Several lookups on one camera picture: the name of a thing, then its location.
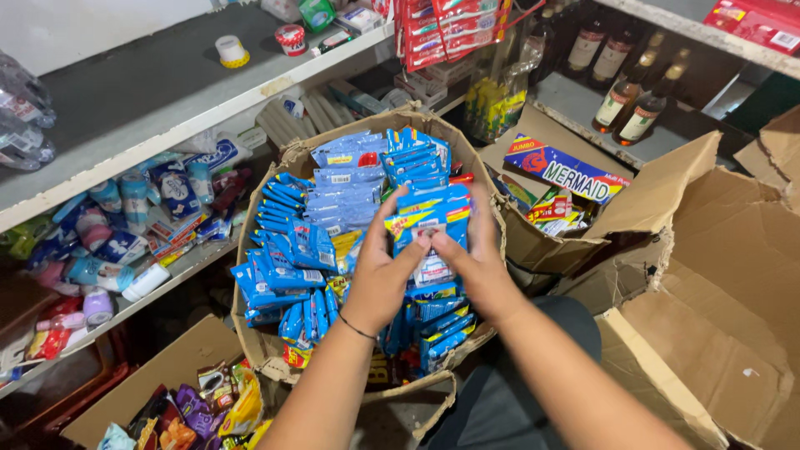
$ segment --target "white container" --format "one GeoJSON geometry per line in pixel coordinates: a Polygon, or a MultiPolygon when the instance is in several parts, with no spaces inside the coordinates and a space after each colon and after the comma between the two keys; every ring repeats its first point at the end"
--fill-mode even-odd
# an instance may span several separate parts
{"type": "Polygon", "coordinates": [[[122,296],[129,302],[138,302],[147,294],[150,294],[170,278],[170,271],[166,270],[161,264],[156,263],[134,279],[122,296]]]}

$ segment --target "green package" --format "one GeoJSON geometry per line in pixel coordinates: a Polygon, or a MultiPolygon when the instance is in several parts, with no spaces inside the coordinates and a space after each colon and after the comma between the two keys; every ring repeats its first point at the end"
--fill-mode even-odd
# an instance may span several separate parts
{"type": "Polygon", "coordinates": [[[298,8],[312,33],[320,32],[336,18],[336,11],[328,0],[301,0],[298,8]]]}

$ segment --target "white wall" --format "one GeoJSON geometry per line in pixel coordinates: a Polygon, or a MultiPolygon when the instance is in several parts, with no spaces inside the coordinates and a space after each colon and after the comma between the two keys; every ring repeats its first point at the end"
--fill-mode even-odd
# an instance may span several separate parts
{"type": "Polygon", "coordinates": [[[0,49],[40,75],[211,10],[211,0],[0,0],[0,49]]]}

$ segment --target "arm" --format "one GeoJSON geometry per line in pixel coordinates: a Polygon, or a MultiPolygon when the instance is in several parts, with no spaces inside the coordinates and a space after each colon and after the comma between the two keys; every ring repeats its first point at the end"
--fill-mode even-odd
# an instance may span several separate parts
{"type": "Polygon", "coordinates": [[[464,279],[466,294],[497,330],[528,388],[571,448],[690,447],[671,428],[620,388],[549,317],[514,285],[494,244],[484,191],[474,189],[468,255],[444,233],[433,247],[464,279]],[[610,421],[625,424],[624,432],[610,421]]]}
{"type": "Polygon", "coordinates": [[[383,220],[408,189],[397,189],[381,205],[364,237],[347,303],[303,370],[272,426],[258,443],[271,448],[348,448],[376,336],[402,305],[406,280],[430,249],[429,239],[418,239],[394,260],[386,253],[383,220]]]}

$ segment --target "white shelf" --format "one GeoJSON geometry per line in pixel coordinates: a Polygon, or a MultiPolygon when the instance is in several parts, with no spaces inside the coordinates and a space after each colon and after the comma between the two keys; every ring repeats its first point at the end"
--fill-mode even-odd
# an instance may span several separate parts
{"type": "Polygon", "coordinates": [[[554,72],[529,90],[527,101],[556,122],[636,169],[714,130],[723,132],[718,163],[735,169],[738,163],[734,161],[733,153],[753,140],[753,136],[712,119],[698,110],[684,110],[670,100],[667,108],[651,127],[652,134],[646,135],[633,146],[624,147],[617,144],[610,133],[599,133],[592,128],[592,119],[604,96],[605,93],[554,72]]]}
{"type": "MultiPolygon", "coordinates": [[[[225,8],[43,76],[58,156],[35,173],[0,168],[0,232],[394,35],[388,23],[319,58],[291,58],[274,38],[282,24],[255,3],[225,8]],[[250,52],[244,67],[219,63],[224,34],[250,52]]],[[[339,31],[307,34],[306,45],[339,31]]]]}
{"type": "Polygon", "coordinates": [[[702,23],[715,0],[595,0],[759,66],[800,79],[800,59],[702,23]]]}
{"type": "Polygon", "coordinates": [[[125,319],[131,317],[134,313],[141,310],[145,306],[153,303],[156,299],[166,294],[180,283],[183,283],[189,279],[189,277],[201,271],[204,267],[221,258],[227,252],[234,250],[236,247],[238,247],[239,234],[241,233],[241,230],[241,227],[237,227],[231,231],[230,237],[232,242],[230,243],[224,245],[216,244],[209,245],[207,247],[199,246],[193,248],[191,251],[189,251],[189,253],[186,253],[183,257],[179,258],[168,267],[170,274],[172,274],[172,278],[168,279],[166,283],[162,284],[155,291],[152,291],[149,295],[146,295],[138,302],[131,303],[122,298],[121,295],[116,295],[114,298],[114,301],[116,302],[116,315],[111,320],[90,331],[86,336],[83,337],[83,339],[70,345],[68,348],[65,348],[56,359],[40,363],[35,368],[32,368],[23,374],[20,380],[13,381],[0,388],[0,399],[9,395],[11,392],[16,391],[21,386],[25,385],[25,383],[52,368],[64,356],[67,356],[74,350],[90,344],[98,336],[109,331],[111,328],[120,324],[125,319]]]}

